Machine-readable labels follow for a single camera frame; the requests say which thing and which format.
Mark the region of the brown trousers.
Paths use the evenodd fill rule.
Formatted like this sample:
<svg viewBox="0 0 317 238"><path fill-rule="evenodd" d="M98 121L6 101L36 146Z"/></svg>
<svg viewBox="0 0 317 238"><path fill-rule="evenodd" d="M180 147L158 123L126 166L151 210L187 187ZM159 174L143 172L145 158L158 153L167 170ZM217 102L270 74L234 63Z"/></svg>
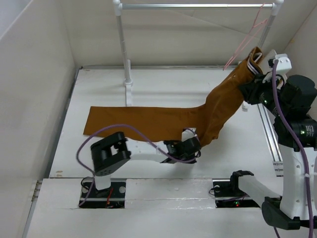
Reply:
<svg viewBox="0 0 317 238"><path fill-rule="evenodd" d="M260 63L264 59L259 47L249 55L207 95L204 104L194 108L162 107L94 107L92 106L84 127L84 135L98 132L107 137L116 128L101 131L114 124L127 124L153 142L180 140L186 128L195 128L202 146L218 138L224 124L241 107L244 98L239 86L249 83L262 73Z"/></svg>

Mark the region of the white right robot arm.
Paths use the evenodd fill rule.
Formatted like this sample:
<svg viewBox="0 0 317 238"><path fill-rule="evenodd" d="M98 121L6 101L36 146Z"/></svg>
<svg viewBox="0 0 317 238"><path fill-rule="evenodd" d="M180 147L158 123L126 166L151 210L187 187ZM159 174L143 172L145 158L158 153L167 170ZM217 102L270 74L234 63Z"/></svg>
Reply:
<svg viewBox="0 0 317 238"><path fill-rule="evenodd" d="M257 76L239 87L245 101L262 104L275 117L274 130L283 159L283 193L278 195L260 183L249 171L231 175L234 195L247 194L261 208L265 222L283 230L317 227L314 196L314 166L317 158L317 123L308 112L317 96L315 83L292 75L281 87L279 75L265 80Z"/></svg>

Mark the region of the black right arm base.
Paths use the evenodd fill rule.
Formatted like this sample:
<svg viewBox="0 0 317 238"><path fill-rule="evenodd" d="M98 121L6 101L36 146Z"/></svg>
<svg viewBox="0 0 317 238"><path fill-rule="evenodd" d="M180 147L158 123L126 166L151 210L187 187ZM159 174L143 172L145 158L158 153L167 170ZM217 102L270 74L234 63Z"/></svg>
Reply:
<svg viewBox="0 0 317 238"><path fill-rule="evenodd" d="M241 191L238 178L254 176L250 171L235 171L230 178L216 178L212 180L213 187L209 195L215 198L216 208L259 208L259 205L248 194Z"/></svg>

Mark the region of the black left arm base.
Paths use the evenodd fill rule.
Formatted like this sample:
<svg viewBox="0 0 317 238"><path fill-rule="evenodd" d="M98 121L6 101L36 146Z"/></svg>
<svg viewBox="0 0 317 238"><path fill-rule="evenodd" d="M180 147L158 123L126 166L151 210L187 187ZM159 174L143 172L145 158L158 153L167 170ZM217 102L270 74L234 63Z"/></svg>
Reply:
<svg viewBox="0 0 317 238"><path fill-rule="evenodd" d="M126 180L115 179L109 188L97 190L92 178L81 180L81 194L78 207L83 209L123 209L125 208Z"/></svg>

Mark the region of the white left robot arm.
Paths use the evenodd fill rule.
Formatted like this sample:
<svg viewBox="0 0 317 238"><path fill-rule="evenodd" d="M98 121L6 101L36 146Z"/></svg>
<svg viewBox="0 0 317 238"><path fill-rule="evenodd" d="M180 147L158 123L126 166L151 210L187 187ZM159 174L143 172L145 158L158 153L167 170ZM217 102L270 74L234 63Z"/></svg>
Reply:
<svg viewBox="0 0 317 238"><path fill-rule="evenodd" d="M123 132L116 132L90 147L95 173L93 191L101 197L108 195L111 175L130 160L194 164L201 156L201 148L195 135L183 137L183 140L149 143L128 139Z"/></svg>

